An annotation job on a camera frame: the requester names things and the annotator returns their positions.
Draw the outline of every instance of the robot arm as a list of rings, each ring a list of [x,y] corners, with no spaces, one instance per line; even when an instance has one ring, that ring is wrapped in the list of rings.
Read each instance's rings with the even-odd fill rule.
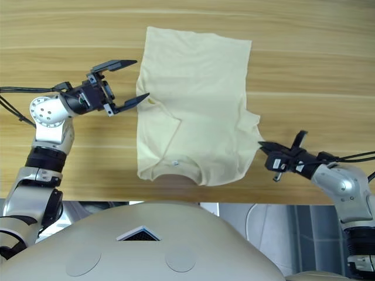
[[[64,82],[53,88],[59,92],[57,95],[37,97],[31,102],[36,133],[25,167],[19,170],[0,217],[2,261],[34,244],[39,233],[58,220],[63,211],[63,193],[56,187],[74,141],[73,117],[95,109],[104,109],[113,116],[148,96],[141,95],[117,107],[111,88],[103,81],[103,71],[116,71],[136,62],[108,61],[94,67],[82,85],[73,88]]]
[[[261,150],[268,155],[265,166],[277,172],[275,181],[279,181],[285,172],[298,173],[332,199],[346,234],[349,249],[347,261],[353,276],[374,279],[375,196],[371,194],[369,180],[362,170],[338,164],[355,160],[335,157],[326,152],[318,156],[309,154],[300,147],[306,134],[305,131],[297,134],[292,148],[273,142],[260,142]]]

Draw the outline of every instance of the cream t-shirt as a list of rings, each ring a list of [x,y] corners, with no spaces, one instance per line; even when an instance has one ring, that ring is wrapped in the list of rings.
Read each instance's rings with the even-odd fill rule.
[[[147,28],[137,95],[138,176],[217,186],[244,177],[262,141],[246,110],[251,41]]]

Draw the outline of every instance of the wood grain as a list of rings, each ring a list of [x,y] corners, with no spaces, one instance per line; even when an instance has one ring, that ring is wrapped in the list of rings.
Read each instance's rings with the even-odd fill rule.
[[[375,2],[363,0],[2,0],[0,85],[77,85],[110,59],[141,61],[147,26],[253,40],[248,109],[269,141],[340,156],[374,150]],[[107,76],[119,102],[134,96],[140,64]],[[24,112],[34,95],[5,94]],[[137,112],[74,120],[76,140],[60,189],[66,200],[186,200],[329,204],[294,174],[280,183],[257,153],[247,175],[219,187],[180,177],[137,178]],[[34,131],[0,109],[0,197],[25,164]],[[366,173],[374,163],[361,163]]]

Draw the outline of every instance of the black cylindrical joint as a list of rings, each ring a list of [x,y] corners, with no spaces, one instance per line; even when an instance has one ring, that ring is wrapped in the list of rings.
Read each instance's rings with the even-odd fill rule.
[[[61,173],[65,165],[65,160],[66,154],[62,151],[36,147],[31,149],[25,166]]]
[[[76,87],[73,90],[63,94],[69,108],[77,114],[85,114],[88,112],[88,106],[83,102],[80,97],[80,88]]]
[[[353,227],[345,230],[347,249],[353,255],[375,255],[375,228]]]
[[[304,163],[316,163],[316,156],[304,151],[300,153],[296,157],[296,165],[301,164],[293,170],[293,172],[300,174],[303,177],[306,177],[307,179],[311,179],[314,175],[317,168],[321,165],[319,163],[317,164],[309,164],[309,165],[303,165]]]

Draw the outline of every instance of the vent grille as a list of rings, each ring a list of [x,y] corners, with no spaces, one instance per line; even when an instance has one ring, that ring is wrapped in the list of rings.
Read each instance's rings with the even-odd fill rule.
[[[141,231],[130,237],[124,239],[123,241],[157,241],[155,237],[149,235],[146,231]]]
[[[160,241],[160,238],[144,225],[134,228],[119,237],[117,241]]]

